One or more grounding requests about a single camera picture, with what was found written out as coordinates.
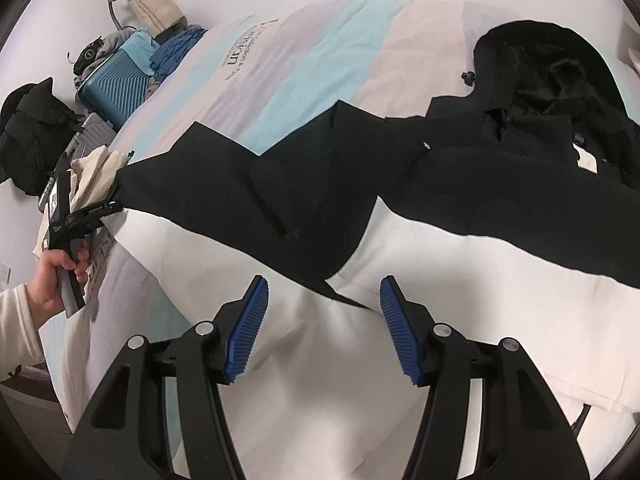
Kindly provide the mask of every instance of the white sleeve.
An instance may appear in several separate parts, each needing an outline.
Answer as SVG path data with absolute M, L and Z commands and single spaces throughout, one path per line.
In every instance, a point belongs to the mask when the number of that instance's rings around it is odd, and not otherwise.
M 18 365 L 44 361 L 24 285 L 0 292 L 0 381 Z

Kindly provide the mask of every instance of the black bag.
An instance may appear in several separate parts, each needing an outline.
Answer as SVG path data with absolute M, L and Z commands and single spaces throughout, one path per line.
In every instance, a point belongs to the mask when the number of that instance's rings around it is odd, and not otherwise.
M 52 90 L 52 78 L 21 86 L 0 110 L 0 182 L 10 178 L 27 195 L 41 195 L 60 155 L 81 131 L 81 116 Z

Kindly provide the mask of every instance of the person's arm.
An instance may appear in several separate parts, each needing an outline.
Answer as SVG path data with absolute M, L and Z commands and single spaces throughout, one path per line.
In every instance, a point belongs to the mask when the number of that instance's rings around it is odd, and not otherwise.
M 86 283 L 88 266 L 86 243 L 78 253 L 77 264 L 64 251 L 46 251 L 29 285 L 0 292 L 0 381 L 7 379 L 19 365 L 44 361 L 38 330 L 49 318 L 65 310 L 56 268 L 75 270 L 78 282 Z

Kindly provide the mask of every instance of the silver screw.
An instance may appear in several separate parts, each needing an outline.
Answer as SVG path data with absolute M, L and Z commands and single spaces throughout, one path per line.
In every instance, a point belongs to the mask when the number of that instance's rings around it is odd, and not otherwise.
M 518 348 L 520 348 L 520 343 L 518 343 L 515 339 L 508 337 L 502 342 L 502 346 L 504 346 L 509 352 L 515 352 Z
M 449 337 L 451 335 L 451 327 L 444 323 L 439 323 L 433 327 L 433 333 L 440 337 Z
M 129 339 L 129 342 L 127 342 L 127 345 L 129 346 L 129 348 L 131 348 L 132 350 L 137 350 L 138 348 L 140 348 L 143 344 L 145 343 L 145 338 L 143 338 L 141 335 L 135 335 L 133 336 L 131 339 Z
M 196 334 L 198 335 L 209 335 L 211 332 L 213 332 L 213 324 L 209 321 L 203 321 L 196 325 Z

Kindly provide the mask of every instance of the blue suitcase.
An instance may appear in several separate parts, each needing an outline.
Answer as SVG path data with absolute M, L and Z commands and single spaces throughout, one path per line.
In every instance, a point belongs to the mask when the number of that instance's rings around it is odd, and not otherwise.
M 89 111 L 98 112 L 113 124 L 117 132 L 143 103 L 150 79 L 129 54 L 119 49 L 82 83 L 78 97 Z

